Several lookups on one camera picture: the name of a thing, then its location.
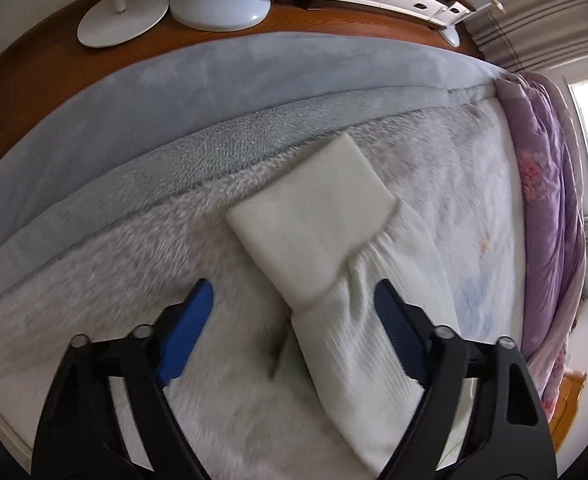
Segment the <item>striped curtain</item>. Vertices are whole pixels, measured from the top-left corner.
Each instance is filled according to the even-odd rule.
[[[488,62],[536,71],[588,56],[588,0],[504,0],[465,24]]]

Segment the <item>bed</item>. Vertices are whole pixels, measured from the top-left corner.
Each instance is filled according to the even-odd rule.
[[[216,291],[210,328],[165,393],[213,477],[370,478],[325,415],[304,363],[292,358],[288,308],[225,212],[349,134],[425,222],[462,336],[520,342],[528,236],[542,225],[522,181],[534,178],[527,183],[539,193],[531,162],[543,160],[524,165],[520,144],[544,133],[540,102],[527,98],[537,84],[429,46],[291,32],[176,50],[66,101],[0,161],[6,444],[28,464],[73,335],[123,336],[205,276]],[[562,104],[556,109],[548,126],[562,139]],[[566,184],[576,195],[575,183]],[[556,232],[566,235],[565,223]],[[571,270],[581,281],[580,263]],[[562,299],[530,356],[542,395],[552,368],[562,370],[564,329],[578,306],[570,294],[554,316]],[[113,388],[130,453],[146,464],[122,384]]]

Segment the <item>metal screw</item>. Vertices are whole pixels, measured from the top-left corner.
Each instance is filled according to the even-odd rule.
[[[132,331],[132,335],[136,339],[145,339],[152,335],[152,327],[149,325],[139,325]]]
[[[86,336],[85,334],[77,334],[71,339],[69,344],[74,348],[81,348],[81,346],[85,346],[89,342],[90,338],[88,338],[88,336]]]
[[[516,348],[516,341],[506,335],[498,338],[498,344],[507,350],[514,350]]]
[[[441,339],[452,339],[454,337],[454,331],[449,326],[445,325],[437,326],[434,329],[434,333]]]

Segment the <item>blue gripper pad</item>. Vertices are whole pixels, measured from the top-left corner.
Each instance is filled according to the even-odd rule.
[[[408,377],[425,384],[428,369],[425,348],[416,331],[411,327],[398,301],[388,287],[380,282],[374,289],[374,309],[383,324],[396,357]]]
[[[214,289],[207,280],[200,280],[185,300],[185,308],[173,330],[161,346],[161,359],[156,378],[162,387],[180,377],[205,323],[214,306]]]

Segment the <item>white lamp base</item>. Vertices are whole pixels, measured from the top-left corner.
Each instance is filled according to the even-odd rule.
[[[271,0],[170,0],[170,11],[186,27],[231,32],[261,23],[271,5]]]
[[[442,37],[445,38],[445,41],[451,46],[455,48],[460,46],[460,36],[454,25],[448,25],[447,27],[442,28],[439,30],[439,34],[442,35]]]
[[[101,0],[78,24],[78,41],[92,48],[114,46],[140,36],[154,27],[167,12],[169,0],[125,0],[123,12],[114,0]]]

